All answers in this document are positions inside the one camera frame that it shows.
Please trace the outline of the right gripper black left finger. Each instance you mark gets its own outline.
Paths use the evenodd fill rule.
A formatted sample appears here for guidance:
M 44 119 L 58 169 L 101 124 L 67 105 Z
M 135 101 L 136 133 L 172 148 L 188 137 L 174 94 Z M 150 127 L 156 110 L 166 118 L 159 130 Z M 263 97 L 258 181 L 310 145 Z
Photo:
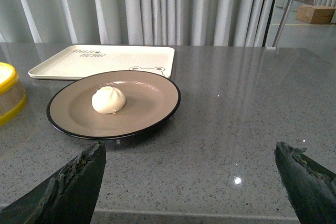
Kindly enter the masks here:
M 2 209 L 1 223 L 90 223 L 105 165 L 105 145 L 93 144 Z

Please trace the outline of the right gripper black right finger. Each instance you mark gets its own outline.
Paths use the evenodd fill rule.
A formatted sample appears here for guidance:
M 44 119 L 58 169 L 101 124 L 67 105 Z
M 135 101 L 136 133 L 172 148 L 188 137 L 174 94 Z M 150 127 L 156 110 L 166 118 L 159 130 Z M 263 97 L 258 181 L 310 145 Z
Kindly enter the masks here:
M 300 223 L 335 223 L 335 173 L 305 156 L 305 149 L 278 142 L 275 161 Z

